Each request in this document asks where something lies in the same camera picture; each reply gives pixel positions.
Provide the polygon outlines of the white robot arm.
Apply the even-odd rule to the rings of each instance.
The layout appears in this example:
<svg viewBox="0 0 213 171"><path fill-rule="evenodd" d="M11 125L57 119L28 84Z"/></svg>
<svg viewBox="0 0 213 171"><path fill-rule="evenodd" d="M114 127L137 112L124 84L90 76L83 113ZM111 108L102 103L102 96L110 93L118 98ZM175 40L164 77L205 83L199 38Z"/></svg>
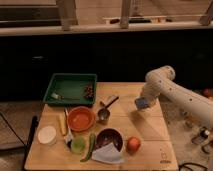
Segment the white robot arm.
<svg viewBox="0 0 213 171"><path fill-rule="evenodd" d="M135 100L139 110L151 108L163 94L180 108L194 114L207 128L213 129L213 101L173 82L175 70L163 66L149 71L140 97Z"/></svg>

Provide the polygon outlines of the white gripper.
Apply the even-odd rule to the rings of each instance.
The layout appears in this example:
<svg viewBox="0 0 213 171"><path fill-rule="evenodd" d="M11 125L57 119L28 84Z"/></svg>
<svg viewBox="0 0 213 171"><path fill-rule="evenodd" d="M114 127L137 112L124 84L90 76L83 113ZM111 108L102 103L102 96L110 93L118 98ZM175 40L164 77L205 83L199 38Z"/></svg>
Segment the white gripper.
<svg viewBox="0 0 213 171"><path fill-rule="evenodd" d="M151 108L156 104L157 92L151 87L142 89L140 97L142 98L142 107Z"/></svg>

